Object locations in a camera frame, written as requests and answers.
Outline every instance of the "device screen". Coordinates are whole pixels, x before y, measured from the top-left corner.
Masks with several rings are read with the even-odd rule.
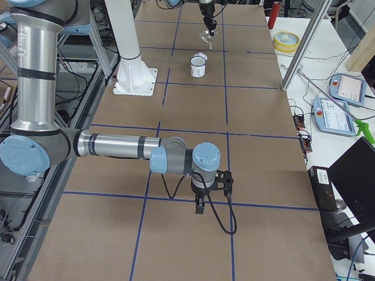
[[[359,102],[361,87],[362,81],[342,75],[337,94],[340,97]]]
[[[328,129],[335,129],[340,131],[349,132],[349,124],[347,121],[346,114],[332,101],[321,100],[323,116],[325,121],[325,126]],[[344,107],[343,102],[338,102],[339,105]]]

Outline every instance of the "black monitor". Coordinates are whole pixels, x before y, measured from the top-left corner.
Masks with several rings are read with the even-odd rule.
[[[360,138],[327,173],[359,223],[372,224],[375,219],[375,148],[367,139]],[[367,233],[375,242],[375,230]]]

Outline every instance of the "white mug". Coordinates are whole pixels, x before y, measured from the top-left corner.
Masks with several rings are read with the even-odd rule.
[[[203,53],[198,53],[195,54],[191,59],[190,59],[190,74],[193,77],[203,77],[204,72],[206,71],[206,63],[207,63],[207,56]]]

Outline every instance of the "label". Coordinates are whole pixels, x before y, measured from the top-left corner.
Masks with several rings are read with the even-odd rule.
[[[28,31],[26,29],[18,29],[18,56],[28,54]]]
[[[318,182],[320,184],[329,184],[328,175],[326,170],[317,169],[316,170]]]

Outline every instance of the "black end effector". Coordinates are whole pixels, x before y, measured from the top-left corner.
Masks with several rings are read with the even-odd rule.
[[[195,213],[203,214],[204,212],[204,197],[207,195],[207,192],[221,190],[224,192],[224,196],[228,199],[228,202],[231,202],[232,195],[232,185],[233,178],[230,171],[217,171],[215,181],[212,186],[206,189],[200,189],[196,187],[193,182],[191,183],[191,188],[195,193]]]
[[[214,31],[216,29],[217,22],[214,19],[213,15],[215,13],[215,4],[213,1],[206,3],[206,4],[200,4],[200,12],[204,16],[203,21],[206,25],[207,29],[210,32],[210,36],[214,36]]]

